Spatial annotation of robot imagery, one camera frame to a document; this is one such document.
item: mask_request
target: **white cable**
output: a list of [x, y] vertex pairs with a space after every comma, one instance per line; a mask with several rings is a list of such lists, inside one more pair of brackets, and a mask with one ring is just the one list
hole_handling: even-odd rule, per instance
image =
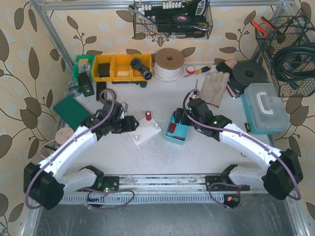
[[157, 63], [154, 65], [153, 74], [154, 76], [166, 83], [172, 83], [180, 79], [185, 73], [184, 66], [176, 70], [168, 70], [160, 67]]
[[44, 144], [43, 146], [41, 146], [41, 148], [39, 149], [38, 154], [39, 154], [43, 159], [46, 159], [47, 157], [44, 157], [44, 155], [40, 153], [41, 150], [43, 149], [44, 146], [46, 146], [47, 144], [50, 144], [50, 143], [52, 143], [52, 142], [54, 142], [54, 141], [56, 141], [56, 140], [53, 139], [53, 140], [51, 140], [51, 141], [45, 143], [45, 144]]

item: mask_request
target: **black mesh basket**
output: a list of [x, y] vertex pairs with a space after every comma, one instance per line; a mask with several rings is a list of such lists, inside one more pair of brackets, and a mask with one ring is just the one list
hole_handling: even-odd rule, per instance
[[[272, 63], [273, 56], [280, 49], [291, 45], [304, 45], [310, 43], [308, 36], [313, 32], [304, 34], [303, 27], [307, 25], [308, 28], [314, 28], [314, 26], [309, 20], [305, 23], [305, 20], [303, 20], [307, 19], [305, 16], [296, 18], [297, 16], [301, 16], [301, 11], [299, 11], [296, 16], [279, 16], [270, 20], [276, 27], [275, 30], [271, 30], [265, 24], [260, 24], [260, 26], [268, 32], [267, 36], [264, 36], [263, 33], [255, 29], [257, 43], [266, 61], [279, 97], [307, 97], [315, 92], [315, 76], [299, 81], [294, 77], [288, 76], [288, 78], [293, 81], [288, 83], [283, 81], [276, 73]], [[292, 73], [315, 70], [315, 55], [312, 59], [309, 56], [300, 56], [298, 65], [294, 64], [296, 60], [297, 56], [291, 56], [286, 60], [283, 66]]]
[[[188, 16], [185, 15], [186, 9], [174, 8], [163, 9], [165, 1], [142, 1], [142, 5], [150, 5], [151, 11], [145, 11], [145, 16], [149, 17], [155, 24], [152, 24], [137, 14], [133, 15], [134, 39], [152, 38], [161, 46], [164, 41], [170, 38], [177, 39], [209, 39], [212, 31], [213, 22], [210, 10], [210, 3], [203, 15]], [[135, 1], [134, 6], [139, 9], [140, 3]], [[154, 9], [160, 9], [162, 14], [154, 14]], [[175, 24], [176, 19], [189, 18], [189, 24]]]

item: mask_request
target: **yellow storage bin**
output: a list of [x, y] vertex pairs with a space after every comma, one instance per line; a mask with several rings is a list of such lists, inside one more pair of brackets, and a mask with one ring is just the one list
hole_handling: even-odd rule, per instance
[[94, 64], [92, 68], [92, 77], [95, 82], [112, 82], [112, 73], [109, 69], [109, 77], [99, 77], [98, 76], [98, 65], [104, 63], [110, 63], [110, 67], [112, 67], [112, 59], [114, 55], [96, 55], [94, 59]]
[[110, 64], [112, 82], [131, 82], [130, 62], [133, 55], [114, 55]]
[[[152, 72], [152, 57], [151, 54], [133, 54], [133, 58], [137, 58]], [[131, 69], [132, 81], [147, 81], [143, 78], [142, 74], [138, 70]]]

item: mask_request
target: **beige glove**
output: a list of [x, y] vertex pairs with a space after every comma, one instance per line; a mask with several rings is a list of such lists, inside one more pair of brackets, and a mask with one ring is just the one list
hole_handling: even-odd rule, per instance
[[205, 100], [206, 103], [219, 107], [229, 77], [229, 73], [223, 72], [207, 74], [201, 88], [200, 97]]

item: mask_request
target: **screwdriver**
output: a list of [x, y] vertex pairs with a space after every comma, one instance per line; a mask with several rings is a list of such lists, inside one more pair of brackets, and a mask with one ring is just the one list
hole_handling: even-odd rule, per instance
[[200, 70], [196, 70], [195, 73], [191, 74], [191, 75], [198, 75], [200, 73], [207, 72], [209, 70], [211, 70], [211, 66], [208, 65], [208, 66], [205, 66], [205, 67], [201, 68]]

